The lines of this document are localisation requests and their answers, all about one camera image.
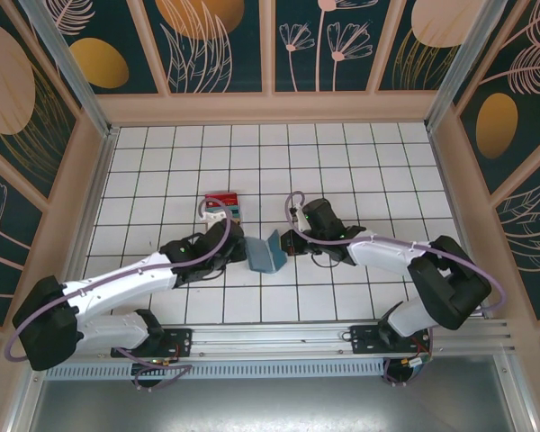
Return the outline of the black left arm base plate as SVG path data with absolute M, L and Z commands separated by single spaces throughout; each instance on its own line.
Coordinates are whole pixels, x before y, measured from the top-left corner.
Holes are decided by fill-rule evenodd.
M 190 355 L 193 331 L 189 328 L 171 328 L 148 333 L 143 329 L 140 334 L 145 338 L 136 346 L 125 346 L 126 352 L 138 358 L 188 357 Z

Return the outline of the aluminium corner post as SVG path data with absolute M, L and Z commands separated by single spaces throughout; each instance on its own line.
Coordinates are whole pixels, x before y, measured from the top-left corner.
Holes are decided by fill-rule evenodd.
M 48 52 L 56 60 L 62 75 L 67 79 L 74 95 L 82 104 L 85 113 L 93 122 L 95 128 L 105 138 L 115 135 L 118 129 L 112 126 L 104 114 L 94 91 L 86 81 L 66 41 L 51 20 L 46 5 L 41 0 L 19 0 L 19 3 L 29 21 L 34 25 Z
M 503 22 L 502 15 L 509 1 L 485 0 L 473 19 L 472 27 L 456 52 L 426 114 L 424 124 L 430 136 L 440 125 L 464 80 L 471 74 L 471 69 L 477 62 L 477 58 L 482 53 L 496 25 Z

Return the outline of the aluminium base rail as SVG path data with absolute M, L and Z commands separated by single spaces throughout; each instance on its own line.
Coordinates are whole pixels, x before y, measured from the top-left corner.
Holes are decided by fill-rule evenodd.
M 278 324 L 189 325 L 189 358 L 207 360 L 334 359 L 353 355 L 350 329 L 366 326 L 374 337 L 373 320 L 316 321 Z M 434 328 L 430 337 L 433 357 L 490 356 L 516 352 L 509 326 L 503 319 L 469 318 L 459 329 Z

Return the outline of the aluminium table edge strip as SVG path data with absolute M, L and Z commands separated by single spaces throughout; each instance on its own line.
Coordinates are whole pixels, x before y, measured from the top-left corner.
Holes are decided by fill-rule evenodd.
M 437 127 L 432 134 L 432 143 L 454 206 L 454 218 L 462 233 L 463 245 L 476 265 L 494 275 L 488 241 L 491 209 L 472 147 L 456 122 L 444 122 Z
M 119 128 L 111 126 L 102 140 L 92 178 L 86 191 L 83 210 L 78 218 L 71 249 L 68 251 L 67 262 L 62 276 L 64 281 L 81 280 L 83 278 L 89 245 L 93 236 L 99 206 L 103 199 L 106 177 L 112 163 L 119 131 Z

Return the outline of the teal card with dark stripe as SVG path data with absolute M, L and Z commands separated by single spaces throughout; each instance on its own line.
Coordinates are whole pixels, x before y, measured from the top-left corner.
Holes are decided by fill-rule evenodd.
M 226 208 L 230 211 L 233 218 L 239 217 L 239 207 L 237 205 L 226 205 Z M 217 213 L 222 212 L 223 209 L 215 202 L 208 202 L 206 206 L 206 211 L 208 213 Z

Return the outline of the blue leather card holder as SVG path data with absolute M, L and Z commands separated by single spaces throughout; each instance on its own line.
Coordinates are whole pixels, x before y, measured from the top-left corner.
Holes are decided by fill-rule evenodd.
M 275 274 L 287 263 L 287 254 L 282 251 L 277 229 L 269 238 L 245 237 L 248 267 L 253 272 Z

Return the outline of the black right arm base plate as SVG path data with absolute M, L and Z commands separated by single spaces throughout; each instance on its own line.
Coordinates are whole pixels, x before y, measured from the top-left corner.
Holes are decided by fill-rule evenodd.
M 431 351 L 430 336 L 426 329 L 402 337 L 390 327 L 355 325 L 349 328 L 349 338 L 353 353 L 360 355 L 410 357 Z

